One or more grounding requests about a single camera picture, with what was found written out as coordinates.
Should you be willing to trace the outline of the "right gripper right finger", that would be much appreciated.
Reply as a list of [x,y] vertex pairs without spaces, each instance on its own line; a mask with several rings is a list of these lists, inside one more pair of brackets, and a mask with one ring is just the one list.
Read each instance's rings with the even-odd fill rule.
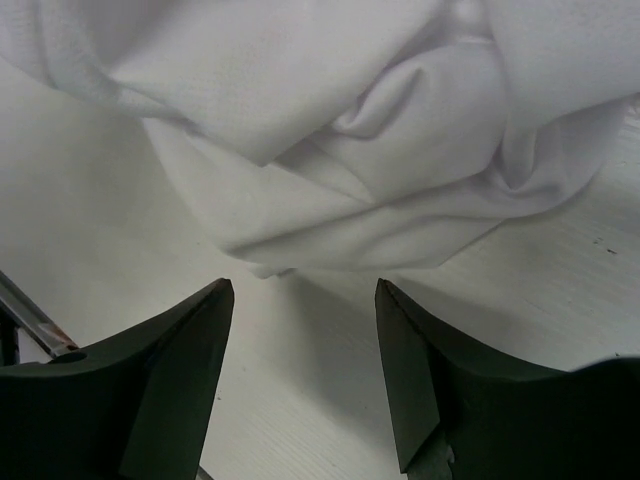
[[400,471],[410,479],[635,479],[639,361],[573,371],[488,346],[387,280],[377,334]]

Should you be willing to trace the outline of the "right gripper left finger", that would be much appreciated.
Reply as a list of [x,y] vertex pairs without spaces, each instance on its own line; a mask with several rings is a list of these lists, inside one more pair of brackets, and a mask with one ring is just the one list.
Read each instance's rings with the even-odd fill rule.
[[234,308],[219,279],[169,310],[51,358],[22,330],[1,350],[5,479],[202,479]]

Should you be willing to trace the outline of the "white t shirt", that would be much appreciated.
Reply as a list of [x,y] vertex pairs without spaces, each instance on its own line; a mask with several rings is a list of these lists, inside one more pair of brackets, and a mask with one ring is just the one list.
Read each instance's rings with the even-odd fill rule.
[[639,5],[5,1],[1,55],[138,118],[260,274],[417,269],[590,182],[639,92]]

